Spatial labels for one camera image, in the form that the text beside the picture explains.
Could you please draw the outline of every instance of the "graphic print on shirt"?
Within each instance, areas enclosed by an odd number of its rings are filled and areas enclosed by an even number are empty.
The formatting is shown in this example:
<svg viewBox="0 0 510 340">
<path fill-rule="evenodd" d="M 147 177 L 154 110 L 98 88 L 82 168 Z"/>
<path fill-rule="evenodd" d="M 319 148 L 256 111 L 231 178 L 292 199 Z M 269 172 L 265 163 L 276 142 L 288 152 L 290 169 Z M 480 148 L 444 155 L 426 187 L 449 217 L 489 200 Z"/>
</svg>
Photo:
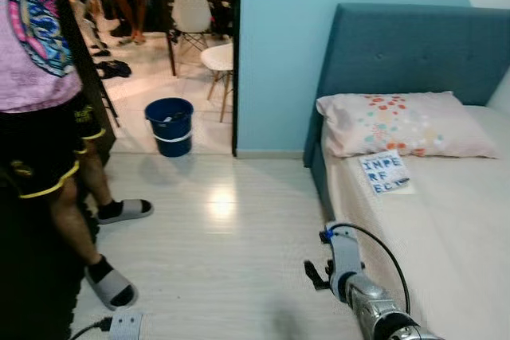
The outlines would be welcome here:
<svg viewBox="0 0 510 340">
<path fill-rule="evenodd" d="M 58 77 L 73 70 L 55 0 L 9 0 L 9 16 L 16 37 L 35 65 Z"/>
</svg>

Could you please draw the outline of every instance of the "tiled floor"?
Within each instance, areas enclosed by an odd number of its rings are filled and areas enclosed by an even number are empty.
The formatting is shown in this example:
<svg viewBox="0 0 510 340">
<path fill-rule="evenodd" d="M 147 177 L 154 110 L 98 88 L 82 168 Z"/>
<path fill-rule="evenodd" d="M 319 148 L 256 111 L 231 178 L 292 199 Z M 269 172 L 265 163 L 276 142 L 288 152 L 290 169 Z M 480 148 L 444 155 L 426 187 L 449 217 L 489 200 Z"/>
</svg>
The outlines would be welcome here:
<svg viewBox="0 0 510 340">
<path fill-rule="evenodd" d="M 167 42 L 163 33 L 148 33 L 145 45 L 118 47 L 119 39 L 108 31 L 115 22 L 99 20 L 101 37 L 109 45 L 111 57 L 95 61 L 120 60 L 129 64 L 132 75 L 104 81 L 104 86 L 120 116 L 121 128 L 115 128 L 117 141 L 112 152 L 158 153 L 151 128 L 144 118 L 145 107 L 164 97 L 182 97 L 195 109 L 193 116 L 193 152 L 197 154 L 228 154 L 232 140 L 232 94 L 227 100 L 227 112 L 220 123 L 223 84 L 218 84 L 211 100 L 207 95 L 212 82 L 210 71 L 200 62 L 199 51 L 190 49 L 178 64 L 178 77 L 171 74 Z M 208 39 L 209 45 L 226 41 Z"/>
<path fill-rule="evenodd" d="M 361 339 L 350 308 L 304 274 L 310 259 L 324 277 L 331 253 L 301 161 L 117 153 L 106 171 L 117 198 L 155 206 L 97 239 L 139 290 L 141 340 Z M 73 333 L 112 313 L 83 281 L 74 314 Z"/>
</svg>

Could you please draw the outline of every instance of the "power strip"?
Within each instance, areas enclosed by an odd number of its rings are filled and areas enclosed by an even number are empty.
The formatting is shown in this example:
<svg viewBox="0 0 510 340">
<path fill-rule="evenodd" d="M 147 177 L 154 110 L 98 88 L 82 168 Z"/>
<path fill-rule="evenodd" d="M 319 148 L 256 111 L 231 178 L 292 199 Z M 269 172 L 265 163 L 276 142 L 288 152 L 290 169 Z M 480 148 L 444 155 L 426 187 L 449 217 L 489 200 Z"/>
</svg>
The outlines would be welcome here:
<svg viewBox="0 0 510 340">
<path fill-rule="evenodd" d="M 110 327 L 109 340 L 138 340 L 142 314 L 137 312 L 124 312 L 113 316 Z"/>
</svg>

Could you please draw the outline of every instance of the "baseboard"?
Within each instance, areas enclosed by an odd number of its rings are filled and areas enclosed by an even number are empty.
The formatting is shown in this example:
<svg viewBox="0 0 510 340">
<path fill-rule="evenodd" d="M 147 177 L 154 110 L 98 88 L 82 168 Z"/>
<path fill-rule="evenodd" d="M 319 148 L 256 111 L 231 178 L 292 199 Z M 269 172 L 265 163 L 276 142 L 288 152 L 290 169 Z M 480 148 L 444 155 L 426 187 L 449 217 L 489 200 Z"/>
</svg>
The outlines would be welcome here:
<svg viewBox="0 0 510 340">
<path fill-rule="evenodd" d="M 237 149 L 237 158 L 239 159 L 303 159 L 303 151 L 284 151 L 284 150 L 239 150 Z"/>
</svg>

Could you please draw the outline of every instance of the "pink t-shirt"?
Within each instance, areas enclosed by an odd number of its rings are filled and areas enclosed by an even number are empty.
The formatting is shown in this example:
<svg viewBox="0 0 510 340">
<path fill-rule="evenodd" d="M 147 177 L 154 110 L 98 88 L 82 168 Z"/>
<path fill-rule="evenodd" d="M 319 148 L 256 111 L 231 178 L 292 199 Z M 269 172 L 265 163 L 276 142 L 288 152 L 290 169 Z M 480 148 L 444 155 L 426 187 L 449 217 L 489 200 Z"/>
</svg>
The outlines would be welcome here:
<svg viewBox="0 0 510 340">
<path fill-rule="evenodd" d="M 0 111 L 55 107 L 80 88 L 55 0 L 0 0 Z"/>
</svg>

